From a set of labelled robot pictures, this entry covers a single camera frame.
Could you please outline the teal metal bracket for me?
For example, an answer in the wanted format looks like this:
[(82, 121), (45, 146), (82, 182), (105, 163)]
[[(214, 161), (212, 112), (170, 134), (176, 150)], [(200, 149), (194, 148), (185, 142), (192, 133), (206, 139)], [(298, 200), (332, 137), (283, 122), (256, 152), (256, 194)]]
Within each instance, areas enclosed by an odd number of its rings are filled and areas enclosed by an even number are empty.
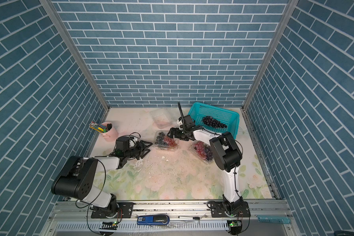
[(258, 216), (258, 221), (263, 223), (274, 223), (274, 224), (291, 224), (291, 220), (284, 216)]

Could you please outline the black grape bunch lower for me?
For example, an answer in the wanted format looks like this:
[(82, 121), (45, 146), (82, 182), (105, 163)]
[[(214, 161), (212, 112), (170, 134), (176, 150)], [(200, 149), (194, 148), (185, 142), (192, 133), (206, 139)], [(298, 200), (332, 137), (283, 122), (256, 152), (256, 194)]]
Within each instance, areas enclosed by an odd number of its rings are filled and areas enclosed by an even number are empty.
[(209, 126), (209, 127), (212, 127), (212, 128), (221, 128), (221, 129), (224, 129), (224, 128), (227, 128), (227, 125), (214, 119), (213, 117), (211, 116), (205, 116), (202, 118), (202, 122)]

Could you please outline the blue black handheld device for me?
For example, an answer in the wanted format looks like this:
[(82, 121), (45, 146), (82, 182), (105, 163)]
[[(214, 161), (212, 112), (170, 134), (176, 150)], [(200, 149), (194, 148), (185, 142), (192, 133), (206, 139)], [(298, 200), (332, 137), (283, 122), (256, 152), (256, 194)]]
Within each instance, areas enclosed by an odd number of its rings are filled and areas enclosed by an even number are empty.
[(165, 214), (144, 215), (137, 217), (137, 225), (165, 226), (170, 223), (170, 217)]

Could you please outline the red grape bunch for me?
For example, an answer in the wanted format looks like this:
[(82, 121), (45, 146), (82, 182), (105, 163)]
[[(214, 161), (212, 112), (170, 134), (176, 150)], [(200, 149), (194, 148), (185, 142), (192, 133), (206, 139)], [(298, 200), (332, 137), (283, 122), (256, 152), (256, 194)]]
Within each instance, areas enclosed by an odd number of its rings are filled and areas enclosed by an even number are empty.
[(201, 141), (198, 141), (195, 145), (194, 145), (194, 149), (197, 152), (198, 155), (200, 155), (201, 157), (204, 157), (204, 143)]
[(178, 144), (174, 139), (169, 138), (168, 136), (164, 137), (164, 142), (166, 143), (167, 148), (176, 149)]

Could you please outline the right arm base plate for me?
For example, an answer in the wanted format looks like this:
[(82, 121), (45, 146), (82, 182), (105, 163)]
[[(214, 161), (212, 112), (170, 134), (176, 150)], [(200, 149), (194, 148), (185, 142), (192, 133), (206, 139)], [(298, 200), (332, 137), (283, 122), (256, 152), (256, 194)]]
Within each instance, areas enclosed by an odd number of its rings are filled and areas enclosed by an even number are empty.
[(211, 217), (224, 218), (224, 217), (250, 217), (250, 209), (248, 202), (237, 201), (235, 203), (209, 201), (207, 207), (210, 210)]

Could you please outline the black marker pen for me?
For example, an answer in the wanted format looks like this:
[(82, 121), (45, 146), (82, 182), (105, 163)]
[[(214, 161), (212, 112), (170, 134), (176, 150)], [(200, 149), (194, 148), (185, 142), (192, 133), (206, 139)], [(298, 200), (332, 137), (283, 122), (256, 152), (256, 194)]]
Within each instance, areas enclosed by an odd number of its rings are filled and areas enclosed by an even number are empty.
[(179, 219), (183, 219), (183, 220), (200, 220), (200, 217), (193, 217), (193, 216), (179, 216)]

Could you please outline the aluminium front rail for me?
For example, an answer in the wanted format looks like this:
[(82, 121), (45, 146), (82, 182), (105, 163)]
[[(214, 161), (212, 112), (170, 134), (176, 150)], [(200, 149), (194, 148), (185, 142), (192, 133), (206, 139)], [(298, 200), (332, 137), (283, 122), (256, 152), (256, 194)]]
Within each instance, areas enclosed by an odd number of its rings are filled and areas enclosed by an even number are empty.
[[(57, 202), (47, 220), (42, 236), (120, 236), (120, 235), (224, 235), (240, 236), (298, 236), (297, 223), (285, 200), (250, 199), (250, 217), (213, 218), (208, 200), (120, 201), (133, 202), (130, 218), (92, 219), (87, 209), (73, 202)], [(165, 214), (170, 223), (165, 226), (137, 225), (137, 217)], [(258, 216), (284, 216), (291, 224), (263, 223)], [(200, 217), (183, 220), (179, 216)]]

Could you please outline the coloured pens bundle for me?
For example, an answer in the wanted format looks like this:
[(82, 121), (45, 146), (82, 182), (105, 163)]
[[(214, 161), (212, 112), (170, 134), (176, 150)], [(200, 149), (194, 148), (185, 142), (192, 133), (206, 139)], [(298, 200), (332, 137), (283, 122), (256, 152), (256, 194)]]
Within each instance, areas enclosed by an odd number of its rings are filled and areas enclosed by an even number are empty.
[(89, 124), (89, 127), (98, 131), (99, 133), (106, 133), (108, 131), (107, 127), (100, 125), (98, 123), (95, 123), (95, 122), (91, 122)]

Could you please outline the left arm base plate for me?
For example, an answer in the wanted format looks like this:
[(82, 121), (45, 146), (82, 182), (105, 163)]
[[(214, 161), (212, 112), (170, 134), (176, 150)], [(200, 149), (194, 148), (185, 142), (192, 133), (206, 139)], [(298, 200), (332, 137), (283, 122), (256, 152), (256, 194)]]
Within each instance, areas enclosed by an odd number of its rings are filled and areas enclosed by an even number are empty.
[(102, 208), (93, 206), (91, 207), (92, 219), (112, 219), (112, 218), (130, 218), (133, 212), (133, 202), (116, 202), (109, 204), (108, 207)]

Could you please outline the teal plastic basket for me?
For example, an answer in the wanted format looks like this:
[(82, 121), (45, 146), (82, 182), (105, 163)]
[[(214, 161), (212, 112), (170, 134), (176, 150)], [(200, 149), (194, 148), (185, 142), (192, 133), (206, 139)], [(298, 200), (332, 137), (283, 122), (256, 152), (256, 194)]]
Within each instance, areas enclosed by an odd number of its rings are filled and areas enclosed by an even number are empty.
[(188, 113), (197, 125), (216, 133), (230, 132), (237, 137), (240, 115), (237, 112), (195, 102)]

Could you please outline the pink pen cup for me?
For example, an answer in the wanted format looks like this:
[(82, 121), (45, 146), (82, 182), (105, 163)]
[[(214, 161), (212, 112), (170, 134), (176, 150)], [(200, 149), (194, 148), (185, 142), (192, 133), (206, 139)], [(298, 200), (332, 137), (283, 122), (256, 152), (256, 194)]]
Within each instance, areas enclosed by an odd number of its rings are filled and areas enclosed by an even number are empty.
[(100, 125), (106, 130), (106, 132), (101, 133), (101, 136), (106, 142), (114, 142), (119, 137), (117, 130), (111, 122), (104, 122)]

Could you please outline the dark purple grape bunch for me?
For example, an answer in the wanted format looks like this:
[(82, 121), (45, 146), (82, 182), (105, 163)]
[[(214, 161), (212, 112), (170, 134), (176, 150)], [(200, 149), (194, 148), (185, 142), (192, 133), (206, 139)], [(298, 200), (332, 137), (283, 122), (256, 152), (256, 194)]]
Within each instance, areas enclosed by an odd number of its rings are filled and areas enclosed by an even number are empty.
[(213, 153), (210, 147), (204, 147), (204, 158), (207, 162), (211, 162), (213, 160)]

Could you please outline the clear clamshell container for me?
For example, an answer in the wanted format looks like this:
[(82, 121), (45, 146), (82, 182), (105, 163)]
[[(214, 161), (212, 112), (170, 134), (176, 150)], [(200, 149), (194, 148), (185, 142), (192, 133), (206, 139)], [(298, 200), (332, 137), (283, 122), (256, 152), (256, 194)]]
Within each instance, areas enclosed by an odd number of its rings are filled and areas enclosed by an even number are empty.
[(202, 141), (194, 141), (189, 150), (201, 161), (209, 164), (213, 162), (213, 152), (211, 147)]
[(154, 125), (159, 129), (176, 126), (180, 118), (177, 108), (160, 108), (150, 112)]
[(177, 150), (179, 148), (178, 140), (170, 138), (167, 134), (168, 131), (166, 130), (157, 131), (153, 142), (154, 147), (160, 150)]

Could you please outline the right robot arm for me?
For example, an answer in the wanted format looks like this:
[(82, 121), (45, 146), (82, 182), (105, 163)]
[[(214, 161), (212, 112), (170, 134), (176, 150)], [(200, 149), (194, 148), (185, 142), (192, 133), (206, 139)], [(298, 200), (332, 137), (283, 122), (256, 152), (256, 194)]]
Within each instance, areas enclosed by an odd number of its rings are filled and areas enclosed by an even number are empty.
[(196, 125), (190, 115), (180, 117), (178, 124), (178, 128), (171, 128), (167, 136), (183, 141), (201, 141), (210, 146), (213, 159), (222, 171), (223, 207), (227, 214), (235, 214), (243, 203), (237, 172), (241, 164), (242, 152), (236, 140), (230, 132), (218, 134)]

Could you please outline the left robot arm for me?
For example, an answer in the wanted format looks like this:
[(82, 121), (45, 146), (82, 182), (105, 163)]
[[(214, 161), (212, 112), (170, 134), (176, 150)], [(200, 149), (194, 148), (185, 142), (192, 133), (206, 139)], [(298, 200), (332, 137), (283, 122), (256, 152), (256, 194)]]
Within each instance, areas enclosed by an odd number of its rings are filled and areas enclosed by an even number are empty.
[(55, 195), (75, 198), (91, 206), (116, 211), (116, 196), (106, 193), (103, 187), (95, 187), (93, 182), (99, 172), (119, 170), (129, 160), (141, 160), (149, 152), (152, 142), (140, 140), (133, 134), (117, 138), (113, 151), (106, 156), (72, 156), (54, 180), (51, 192)]

